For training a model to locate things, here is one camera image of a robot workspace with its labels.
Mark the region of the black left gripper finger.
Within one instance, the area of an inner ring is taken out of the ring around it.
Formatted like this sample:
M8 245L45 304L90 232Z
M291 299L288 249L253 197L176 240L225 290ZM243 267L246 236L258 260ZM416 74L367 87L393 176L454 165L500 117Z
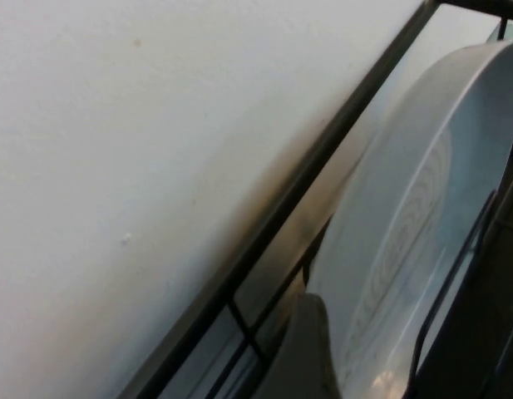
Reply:
M339 398L332 364L328 315L316 294L298 296L289 336L279 354L277 398Z

